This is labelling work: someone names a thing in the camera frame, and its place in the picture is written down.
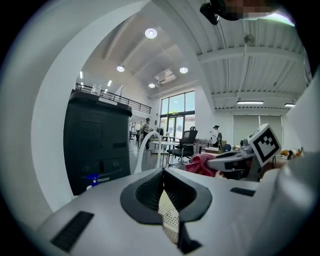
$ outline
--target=white pipe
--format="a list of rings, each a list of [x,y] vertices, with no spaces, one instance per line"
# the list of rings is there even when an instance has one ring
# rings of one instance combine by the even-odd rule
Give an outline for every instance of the white pipe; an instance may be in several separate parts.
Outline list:
[[[156,160],[156,165],[155,167],[156,168],[159,168],[160,167],[160,157],[161,157],[161,136],[159,133],[157,133],[156,131],[151,131],[147,134],[147,136],[144,137],[142,143],[141,143],[141,146],[140,146],[140,152],[139,152],[139,156],[138,156],[138,162],[136,163],[136,168],[134,170],[134,173],[141,173],[142,170],[141,170],[141,167],[142,167],[142,158],[144,156],[144,151],[145,151],[145,146],[147,144],[147,141],[150,139],[150,137],[152,135],[156,135],[158,137],[158,140],[159,140],[159,151],[158,151],[158,158]]]
[[[244,88],[245,85],[245,80],[246,80],[246,74],[247,74],[247,69],[248,69],[248,61],[249,61],[249,57],[247,54],[247,44],[244,45],[244,59],[243,59],[243,68],[242,68],[242,75],[241,75],[241,80],[240,80],[240,86],[239,86],[239,90],[236,96],[236,100],[239,100],[240,97],[240,93],[242,91],[242,89]]]

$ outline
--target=black machine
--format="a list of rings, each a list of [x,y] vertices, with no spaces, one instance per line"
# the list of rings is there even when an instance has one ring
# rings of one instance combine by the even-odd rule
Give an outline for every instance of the black machine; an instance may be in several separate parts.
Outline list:
[[[63,149],[66,172],[75,196],[97,182],[130,175],[131,107],[89,93],[72,91],[65,114]]]

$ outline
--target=white ceiling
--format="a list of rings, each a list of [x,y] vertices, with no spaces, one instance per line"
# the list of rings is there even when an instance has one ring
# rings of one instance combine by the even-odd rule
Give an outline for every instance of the white ceiling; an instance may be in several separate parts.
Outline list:
[[[295,28],[266,19],[220,18],[214,26],[199,11],[204,2],[207,1],[154,0],[100,43],[102,57],[124,65],[150,96],[178,86],[179,81],[187,85],[187,75],[179,72],[180,67],[186,66],[188,77],[192,78],[189,82],[197,77],[205,93],[212,94],[216,109],[238,108],[238,99],[263,100],[259,108],[270,109],[284,109],[285,103],[295,102],[306,88],[304,48]],[[170,21],[161,18],[159,10]],[[168,22],[178,28],[183,40]],[[148,28],[157,30],[155,39],[146,38]],[[248,34],[255,42],[246,48],[244,37]],[[148,84],[156,83],[154,77],[167,69],[177,79],[163,88],[148,88]]]

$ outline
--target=glass door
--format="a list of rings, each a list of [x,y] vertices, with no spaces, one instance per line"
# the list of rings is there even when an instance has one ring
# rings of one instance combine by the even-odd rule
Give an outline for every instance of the glass door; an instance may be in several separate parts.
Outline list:
[[[175,117],[170,117],[169,118],[169,122],[168,122],[168,132],[169,132],[169,136],[173,137],[175,134],[175,128],[176,128],[176,118]]]
[[[178,137],[179,139],[181,139],[183,133],[184,133],[184,117],[183,116],[177,116],[177,117],[175,117],[175,133],[174,133],[174,137]]]
[[[168,132],[170,137],[182,138],[184,132],[184,116],[170,117],[168,122]]]

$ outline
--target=air conditioner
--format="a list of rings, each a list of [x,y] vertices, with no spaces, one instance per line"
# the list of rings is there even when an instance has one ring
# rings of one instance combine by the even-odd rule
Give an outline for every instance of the air conditioner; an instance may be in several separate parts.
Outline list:
[[[166,83],[169,83],[177,79],[175,74],[170,69],[167,69],[166,71],[161,72],[160,74],[156,75],[154,78],[158,81],[158,84],[161,84],[161,85],[164,85]]]

